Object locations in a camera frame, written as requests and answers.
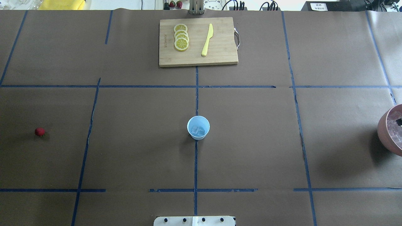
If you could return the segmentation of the clear ice cube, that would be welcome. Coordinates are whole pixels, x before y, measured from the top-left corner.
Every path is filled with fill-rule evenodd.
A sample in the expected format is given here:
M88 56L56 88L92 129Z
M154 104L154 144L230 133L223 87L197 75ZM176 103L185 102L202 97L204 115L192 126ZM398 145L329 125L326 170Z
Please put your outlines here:
M205 136L206 130L201 126L193 126L190 133L195 137L202 137Z

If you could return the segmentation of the pile of clear ice cubes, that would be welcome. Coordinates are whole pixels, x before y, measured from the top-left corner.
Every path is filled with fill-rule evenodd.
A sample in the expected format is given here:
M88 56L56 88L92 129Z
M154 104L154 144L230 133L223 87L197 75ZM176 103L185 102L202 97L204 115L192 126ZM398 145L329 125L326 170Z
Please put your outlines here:
M402 148L402 126L396 124L396 119L402 118L402 113L399 110L393 110L389 112L386 124L388 133L391 139L396 143L396 145Z

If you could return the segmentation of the light blue plastic cup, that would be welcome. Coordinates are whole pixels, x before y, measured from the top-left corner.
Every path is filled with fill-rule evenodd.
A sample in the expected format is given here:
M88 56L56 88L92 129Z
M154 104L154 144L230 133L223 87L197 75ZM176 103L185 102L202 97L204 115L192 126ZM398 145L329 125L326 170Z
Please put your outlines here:
M202 139L204 139L205 136L195 137L195 136L191 135L190 130L192 129L193 126L203 127L206 130L205 136L210 131L210 123L205 117L203 117L203 116L192 117L187 123L187 131L194 140L202 140Z

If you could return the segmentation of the pink bowl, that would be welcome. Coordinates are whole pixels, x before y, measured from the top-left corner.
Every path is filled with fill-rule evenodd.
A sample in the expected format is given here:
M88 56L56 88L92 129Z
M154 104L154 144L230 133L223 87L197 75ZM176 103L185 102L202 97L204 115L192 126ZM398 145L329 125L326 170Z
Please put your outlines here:
M394 107L392 107L391 109L389 109L386 113L383 114L383 116L381 117L381 119L378 122L378 128L377 128L377 132L378 132L378 137L381 141L381 143L392 153L401 156L402 155L402 149L400 149L396 143L391 139L390 134L388 133L388 129L387 129L387 124L386 124L386 120L388 117L389 112L393 111L393 110L399 110L402 113L402 105L396 105Z

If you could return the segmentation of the yellow plastic knife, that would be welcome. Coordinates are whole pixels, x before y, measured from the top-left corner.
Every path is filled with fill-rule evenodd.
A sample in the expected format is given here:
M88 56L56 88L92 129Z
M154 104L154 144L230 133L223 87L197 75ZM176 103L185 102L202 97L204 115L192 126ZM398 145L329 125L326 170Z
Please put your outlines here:
M208 49L209 49L209 42L210 42L210 39L213 37L213 34L214 34L213 24L210 23L209 27L208 27L205 44L204 44L204 46L202 48L202 52L201 52L201 56L203 56L203 57L207 56Z

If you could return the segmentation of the wooden cutting board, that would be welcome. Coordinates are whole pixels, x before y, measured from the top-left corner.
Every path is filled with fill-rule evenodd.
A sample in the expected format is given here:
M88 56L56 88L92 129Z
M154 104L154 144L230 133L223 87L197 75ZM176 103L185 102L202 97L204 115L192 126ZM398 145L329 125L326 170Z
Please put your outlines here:
M201 56L209 24L213 24L214 34L209 42L207 56ZM175 49L176 24L188 27L189 47L185 51ZM238 63L235 29L232 17L162 19L159 25L159 66L210 66L233 65Z

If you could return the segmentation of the red strawberry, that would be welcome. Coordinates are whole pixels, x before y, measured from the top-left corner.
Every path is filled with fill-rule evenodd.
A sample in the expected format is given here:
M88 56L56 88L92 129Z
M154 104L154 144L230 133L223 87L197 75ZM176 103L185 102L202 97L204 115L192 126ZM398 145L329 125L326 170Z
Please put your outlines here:
M43 128L38 127L35 129L34 133L36 136L42 137L46 134L46 131Z

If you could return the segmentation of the yellow cloth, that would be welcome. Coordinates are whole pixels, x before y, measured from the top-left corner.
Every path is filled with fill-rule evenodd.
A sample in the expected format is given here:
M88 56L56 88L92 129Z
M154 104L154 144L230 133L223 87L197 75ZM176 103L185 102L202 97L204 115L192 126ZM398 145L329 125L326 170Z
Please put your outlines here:
M43 0L38 10L82 10L86 0Z

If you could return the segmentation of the clear plastic bag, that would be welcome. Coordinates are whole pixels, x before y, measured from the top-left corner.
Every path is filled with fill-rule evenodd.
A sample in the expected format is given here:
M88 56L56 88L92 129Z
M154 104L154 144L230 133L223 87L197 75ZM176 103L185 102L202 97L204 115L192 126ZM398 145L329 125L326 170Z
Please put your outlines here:
M37 10L43 0L10 0L10 4L13 4L11 9L13 10Z

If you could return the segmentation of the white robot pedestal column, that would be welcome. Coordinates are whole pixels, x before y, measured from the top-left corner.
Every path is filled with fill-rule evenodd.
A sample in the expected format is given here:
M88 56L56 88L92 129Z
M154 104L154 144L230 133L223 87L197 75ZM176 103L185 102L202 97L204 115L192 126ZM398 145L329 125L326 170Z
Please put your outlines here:
M154 226L236 226L233 216L159 216Z

